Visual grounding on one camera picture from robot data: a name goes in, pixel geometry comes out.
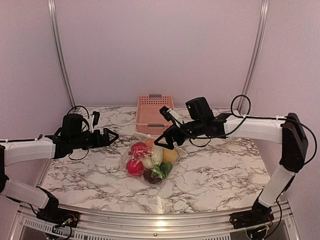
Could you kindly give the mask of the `clear zip top bag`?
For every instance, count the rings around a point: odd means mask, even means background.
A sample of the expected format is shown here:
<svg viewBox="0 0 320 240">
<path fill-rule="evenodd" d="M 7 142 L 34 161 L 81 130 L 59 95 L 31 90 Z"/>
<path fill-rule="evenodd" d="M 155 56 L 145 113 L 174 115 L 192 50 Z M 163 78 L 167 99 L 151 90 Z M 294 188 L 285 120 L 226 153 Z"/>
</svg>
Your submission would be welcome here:
<svg viewBox="0 0 320 240">
<path fill-rule="evenodd" d="M 118 161 L 125 173 L 150 186 L 162 185 L 174 175 L 179 160 L 187 153 L 177 147 L 167 145 L 164 138 L 157 140 L 156 136 L 140 132 L 134 133 L 134 141 L 129 145 Z"/>
</svg>

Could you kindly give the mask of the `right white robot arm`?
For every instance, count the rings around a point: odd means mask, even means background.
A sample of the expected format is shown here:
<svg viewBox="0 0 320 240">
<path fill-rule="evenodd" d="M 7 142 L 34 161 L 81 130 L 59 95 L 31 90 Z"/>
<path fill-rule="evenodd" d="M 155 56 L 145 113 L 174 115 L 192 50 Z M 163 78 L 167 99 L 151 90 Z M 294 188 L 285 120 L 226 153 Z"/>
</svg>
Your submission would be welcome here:
<svg viewBox="0 0 320 240">
<path fill-rule="evenodd" d="M 272 218 L 272 206 L 290 187 L 296 174 L 308 163 L 307 126 L 295 113 L 285 116 L 240 115 L 233 110 L 214 115 L 205 97 L 186 102 L 191 121 L 182 122 L 167 106 L 159 112 L 172 125 L 155 140 L 155 145 L 173 150 L 186 140 L 242 138 L 254 140 L 262 160 L 271 171 L 270 180 L 250 210 L 231 214 L 235 228 L 266 222 Z"/>
</svg>

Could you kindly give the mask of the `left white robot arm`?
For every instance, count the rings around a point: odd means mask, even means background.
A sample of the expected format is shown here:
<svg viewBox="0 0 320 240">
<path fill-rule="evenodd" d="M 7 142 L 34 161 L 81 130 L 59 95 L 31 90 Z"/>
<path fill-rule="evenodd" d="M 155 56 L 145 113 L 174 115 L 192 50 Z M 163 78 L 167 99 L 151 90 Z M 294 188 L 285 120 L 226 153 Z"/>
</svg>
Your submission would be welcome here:
<svg viewBox="0 0 320 240">
<path fill-rule="evenodd" d="M 60 208 L 59 200 L 54 195 L 41 187 L 9 178 L 5 168 L 32 161 L 62 159 L 78 149 L 89 151 L 110 146 L 119 135 L 108 128 L 95 129 L 99 117 L 97 111 L 87 118 L 78 113 L 68 113 L 63 117 L 62 126 L 53 135 L 1 140 L 0 194 L 15 202 L 37 208 L 36 216 L 41 220 L 51 223 L 62 223 L 67 219 L 75 221 L 76 214 Z"/>
</svg>

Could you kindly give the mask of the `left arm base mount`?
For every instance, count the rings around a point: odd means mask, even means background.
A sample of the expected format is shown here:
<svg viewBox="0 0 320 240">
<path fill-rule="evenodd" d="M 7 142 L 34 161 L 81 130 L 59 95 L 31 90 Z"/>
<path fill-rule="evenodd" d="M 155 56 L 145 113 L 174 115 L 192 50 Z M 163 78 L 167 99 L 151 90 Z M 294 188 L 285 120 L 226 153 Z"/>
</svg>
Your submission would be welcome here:
<svg viewBox="0 0 320 240">
<path fill-rule="evenodd" d="M 55 224 L 56 228 L 66 226 L 76 228 L 78 225 L 80 213 L 78 211 L 58 207 L 54 210 L 39 209 L 36 217 L 40 220 Z"/>
</svg>

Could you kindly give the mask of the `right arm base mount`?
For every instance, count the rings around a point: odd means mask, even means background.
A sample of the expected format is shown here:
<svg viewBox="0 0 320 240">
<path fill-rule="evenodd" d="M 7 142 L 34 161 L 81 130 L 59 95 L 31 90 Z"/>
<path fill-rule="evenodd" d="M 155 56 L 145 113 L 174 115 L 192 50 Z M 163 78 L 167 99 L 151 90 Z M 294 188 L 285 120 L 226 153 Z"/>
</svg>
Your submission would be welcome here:
<svg viewBox="0 0 320 240">
<path fill-rule="evenodd" d="M 270 223 L 274 220 L 274 215 L 271 210 L 263 213 L 259 210 L 246 210 L 234 212 L 230 215 L 229 221 L 234 229 L 241 229 Z"/>
</svg>

